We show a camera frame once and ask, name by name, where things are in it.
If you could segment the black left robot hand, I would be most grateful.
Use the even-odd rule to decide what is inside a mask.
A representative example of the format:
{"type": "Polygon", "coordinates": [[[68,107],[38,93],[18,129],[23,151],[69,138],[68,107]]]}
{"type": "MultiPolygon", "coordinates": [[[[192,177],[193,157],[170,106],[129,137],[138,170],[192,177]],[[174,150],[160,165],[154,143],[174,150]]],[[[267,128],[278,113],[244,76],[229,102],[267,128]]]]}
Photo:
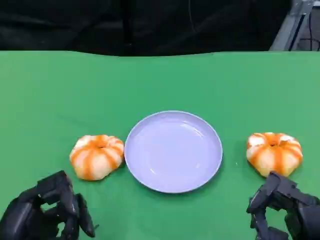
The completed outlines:
{"type": "Polygon", "coordinates": [[[77,240],[96,236],[83,195],[61,170],[14,198],[0,220],[2,240],[77,240]]]}

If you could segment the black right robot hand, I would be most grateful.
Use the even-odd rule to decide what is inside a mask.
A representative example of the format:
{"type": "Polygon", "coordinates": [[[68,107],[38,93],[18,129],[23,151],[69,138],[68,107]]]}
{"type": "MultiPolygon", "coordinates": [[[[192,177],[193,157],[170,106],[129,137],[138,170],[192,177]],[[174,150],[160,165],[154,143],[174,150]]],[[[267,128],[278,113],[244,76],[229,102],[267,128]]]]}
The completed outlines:
{"type": "Polygon", "coordinates": [[[249,199],[246,212],[257,240],[318,240],[320,238],[320,199],[301,192],[297,183],[275,171],[249,199]],[[287,212],[284,221],[289,233],[268,226],[266,209],[287,212]]]}

